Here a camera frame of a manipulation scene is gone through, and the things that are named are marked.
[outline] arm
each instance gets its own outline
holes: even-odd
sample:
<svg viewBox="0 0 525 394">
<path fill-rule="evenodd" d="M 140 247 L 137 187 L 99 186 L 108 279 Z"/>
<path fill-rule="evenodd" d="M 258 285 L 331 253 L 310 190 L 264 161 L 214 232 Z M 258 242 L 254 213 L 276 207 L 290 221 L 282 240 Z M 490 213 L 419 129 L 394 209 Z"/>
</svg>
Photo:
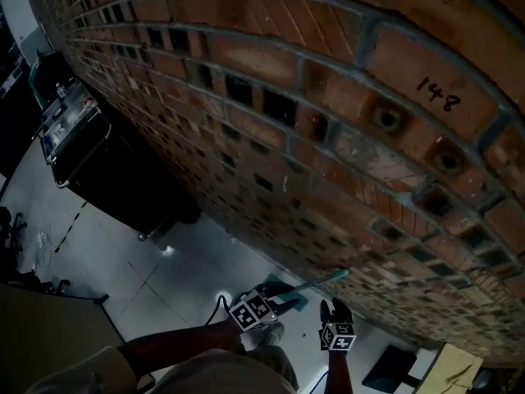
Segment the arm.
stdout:
<svg viewBox="0 0 525 394">
<path fill-rule="evenodd" d="M 161 332 L 118 347 L 137 379 L 146 373 L 179 364 L 210 350 L 233 350 L 240 344 L 240 330 L 231 318 L 206 327 Z"/>
<path fill-rule="evenodd" d="M 331 351 L 329 355 L 325 394 L 353 394 L 346 354 Z"/>
</svg>

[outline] floor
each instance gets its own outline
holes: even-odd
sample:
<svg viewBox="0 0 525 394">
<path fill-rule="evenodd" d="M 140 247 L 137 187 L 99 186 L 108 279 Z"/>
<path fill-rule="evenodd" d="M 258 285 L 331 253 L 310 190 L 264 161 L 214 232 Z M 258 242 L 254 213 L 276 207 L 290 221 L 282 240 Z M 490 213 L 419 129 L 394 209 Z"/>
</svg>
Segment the floor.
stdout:
<svg viewBox="0 0 525 394">
<path fill-rule="evenodd" d="M 71 294 L 109 294 L 104 307 L 125 340 L 154 332 L 203 325 L 213 311 L 217 294 L 233 296 L 262 282 L 269 273 L 283 281 L 301 282 L 260 253 L 231 238 L 211 218 L 175 225 L 156 245 L 139 242 L 134 231 L 86 204 L 69 190 L 59 190 L 35 141 L 11 179 L 1 204 L 22 212 L 28 227 L 22 236 L 21 271 L 37 268 L 43 281 L 72 282 Z M 73 227 L 57 253 L 59 242 Z M 327 370 L 319 351 L 319 303 L 315 291 L 304 292 L 308 305 L 281 318 L 285 335 L 281 346 L 298 375 L 299 394 L 309 394 Z M 224 316 L 224 310 L 217 315 Z M 349 353 L 349 369 L 356 394 L 376 391 L 361 381 L 386 348 L 413 346 L 356 318 L 358 335 Z M 156 379 L 165 371 L 157 371 Z M 322 393 L 324 382 L 316 389 Z M 410 392 L 402 386 L 397 394 Z"/>
</svg>

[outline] black glove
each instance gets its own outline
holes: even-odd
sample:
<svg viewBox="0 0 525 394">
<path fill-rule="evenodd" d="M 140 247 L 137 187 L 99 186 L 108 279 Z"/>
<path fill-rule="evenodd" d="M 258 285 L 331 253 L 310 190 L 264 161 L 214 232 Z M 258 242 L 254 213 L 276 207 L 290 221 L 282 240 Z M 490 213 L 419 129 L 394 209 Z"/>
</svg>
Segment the black glove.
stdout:
<svg viewBox="0 0 525 394">
<path fill-rule="evenodd" d="M 352 311 L 342 301 L 337 298 L 333 298 L 331 303 L 334 305 L 334 310 L 330 311 L 330 307 L 325 300 L 321 301 L 321 325 L 322 328 L 319 330 L 319 340 L 321 341 L 321 350 L 328 350 L 328 345 L 322 340 L 322 331 L 327 323 L 347 323 L 353 324 L 354 319 L 352 317 Z"/>
</svg>

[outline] black cable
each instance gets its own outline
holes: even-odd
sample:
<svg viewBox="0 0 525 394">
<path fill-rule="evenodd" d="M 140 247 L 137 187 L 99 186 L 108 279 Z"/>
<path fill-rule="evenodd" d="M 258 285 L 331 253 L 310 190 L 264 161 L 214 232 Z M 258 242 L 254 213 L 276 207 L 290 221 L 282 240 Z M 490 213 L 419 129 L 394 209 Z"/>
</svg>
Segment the black cable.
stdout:
<svg viewBox="0 0 525 394">
<path fill-rule="evenodd" d="M 215 309 L 213 310 L 212 316 L 210 317 L 210 319 L 204 325 L 210 324 L 210 322 L 213 320 L 213 317 L 215 317 L 215 314 L 219 310 L 219 305 L 221 304 L 221 300 L 222 300 L 222 304 L 224 305 L 224 309 L 226 310 L 226 312 L 228 312 L 230 310 L 230 308 L 228 307 L 226 298 L 224 297 L 224 295 L 220 295 L 219 299 L 217 299 L 217 304 L 215 305 Z"/>
<path fill-rule="evenodd" d="M 315 384 L 315 386 L 312 388 L 312 391 L 309 393 L 309 394 L 312 394 L 315 389 L 317 388 L 317 386 L 321 383 L 322 379 L 324 377 L 326 377 L 328 375 L 328 371 L 326 371 L 320 378 L 319 378 L 319 381 L 317 381 L 317 384 Z"/>
</svg>

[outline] brick wall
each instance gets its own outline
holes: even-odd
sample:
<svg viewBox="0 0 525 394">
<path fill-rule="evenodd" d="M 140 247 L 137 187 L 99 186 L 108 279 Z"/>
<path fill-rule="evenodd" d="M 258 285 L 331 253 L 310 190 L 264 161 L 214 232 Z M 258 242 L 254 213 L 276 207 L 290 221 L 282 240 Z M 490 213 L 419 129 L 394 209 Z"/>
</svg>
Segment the brick wall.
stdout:
<svg viewBox="0 0 525 394">
<path fill-rule="evenodd" d="M 523 0 L 31 0 L 203 208 L 391 331 L 525 360 Z"/>
</svg>

